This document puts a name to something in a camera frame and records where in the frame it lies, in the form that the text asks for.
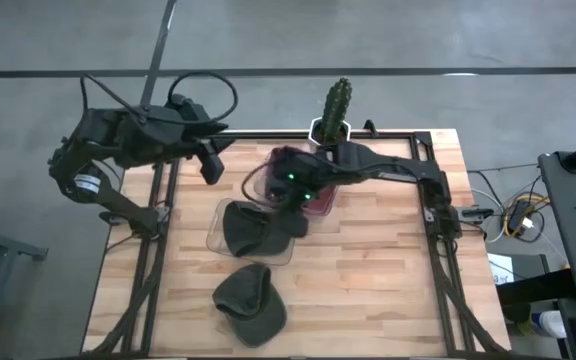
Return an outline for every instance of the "butcher block tabletop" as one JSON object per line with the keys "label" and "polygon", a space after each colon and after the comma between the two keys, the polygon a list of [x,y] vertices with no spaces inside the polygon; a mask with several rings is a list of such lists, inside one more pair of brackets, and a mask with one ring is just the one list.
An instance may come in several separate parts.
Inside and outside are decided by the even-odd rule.
{"label": "butcher block tabletop", "polygon": [[[422,131],[432,134],[453,205],[473,205],[457,132]],[[408,140],[353,141],[378,153],[411,156]],[[283,145],[307,149],[305,141],[238,140],[220,155],[226,170],[213,186],[204,183],[196,159],[181,162],[150,356],[445,355],[417,187],[390,181],[340,187],[331,213],[313,224],[308,236],[296,240],[291,261],[270,266],[288,318],[276,337],[259,348],[247,348],[230,330],[212,293],[249,263],[209,250],[206,237],[218,203],[225,198],[243,200],[240,185],[246,174],[264,162],[272,148]],[[167,178],[164,174],[160,199]],[[152,179],[151,167],[130,169],[121,191],[145,206]],[[114,227],[108,245],[129,235],[127,225]],[[127,241],[105,256],[83,350],[98,345],[126,309],[139,242]],[[465,226],[458,243],[466,302],[493,338],[509,349],[482,234]],[[135,344],[140,343],[144,316],[145,306],[137,319]],[[457,348],[463,349],[452,307],[451,319]]]}

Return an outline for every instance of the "white pot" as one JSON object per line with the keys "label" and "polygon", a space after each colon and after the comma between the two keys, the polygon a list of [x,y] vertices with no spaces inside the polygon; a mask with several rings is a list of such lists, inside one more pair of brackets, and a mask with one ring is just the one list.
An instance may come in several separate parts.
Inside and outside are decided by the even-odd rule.
{"label": "white pot", "polygon": [[[321,144],[317,140],[315,140],[315,136],[313,135],[313,129],[317,124],[319,124],[319,122],[321,122],[320,117],[312,119],[312,121],[310,122],[310,129],[308,130],[308,145],[310,146],[310,150],[313,152],[317,150],[317,147],[321,146]],[[344,121],[342,122],[342,126],[346,128],[346,141],[350,141],[350,131],[351,131],[350,124]]]}

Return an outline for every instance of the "potted cactus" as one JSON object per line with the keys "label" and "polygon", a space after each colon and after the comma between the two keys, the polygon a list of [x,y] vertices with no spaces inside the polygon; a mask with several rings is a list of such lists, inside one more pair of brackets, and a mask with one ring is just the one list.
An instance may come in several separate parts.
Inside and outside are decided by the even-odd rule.
{"label": "potted cactus", "polygon": [[314,150],[317,146],[332,145],[350,140],[350,124],[344,121],[352,96],[352,86],[341,78],[328,91],[324,114],[310,124],[308,142]]}

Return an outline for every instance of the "gray floor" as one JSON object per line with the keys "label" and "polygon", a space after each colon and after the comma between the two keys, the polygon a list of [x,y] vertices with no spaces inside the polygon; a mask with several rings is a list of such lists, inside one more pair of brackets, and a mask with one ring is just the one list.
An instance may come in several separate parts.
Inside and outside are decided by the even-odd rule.
{"label": "gray floor", "polygon": [[[164,0],[0,1],[0,70],[147,68]],[[315,66],[576,66],[576,1],[189,0],[177,6],[163,68]],[[143,79],[102,79],[138,102]],[[232,128],[303,128],[320,115],[334,78],[235,79]],[[457,128],[471,169],[534,162],[576,147],[576,76],[351,78],[349,121],[381,128]],[[169,80],[157,83],[163,103]],[[186,95],[211,113],[229,93],[209,80]],[[0,79],[0,232],[50,247],[19,261],[0,316],[0,358],[79,351],[108,229],[100,208],[76,205],[48,177],[46,160],[79,120],[73,79]],[[114,106],[91,90],[92,105]],[[534,168],[490,173],[502,198]],[[473,177],[473,187],[487,190]],[[544,191],[541,184],[538,189]],[[481,204],[485,198],[476,196]],[[547,238],[561,241],[546,211]],[[491,252],[545,253],[545,240],[510,239]],[[522,353],[547,345],[513,339]]]}

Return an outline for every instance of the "cactus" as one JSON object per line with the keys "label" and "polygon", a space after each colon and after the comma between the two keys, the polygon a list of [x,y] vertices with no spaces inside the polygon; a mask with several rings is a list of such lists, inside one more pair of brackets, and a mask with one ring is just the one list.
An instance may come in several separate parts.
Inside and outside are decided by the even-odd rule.
{"label": "cactus", "polygon": [[339,130],[346,117],[351,95],[352,86],[346,78],[339,79],[328,91],[324,115],[321,117],[322,138],[325,143],[336,143],[339,140]]}

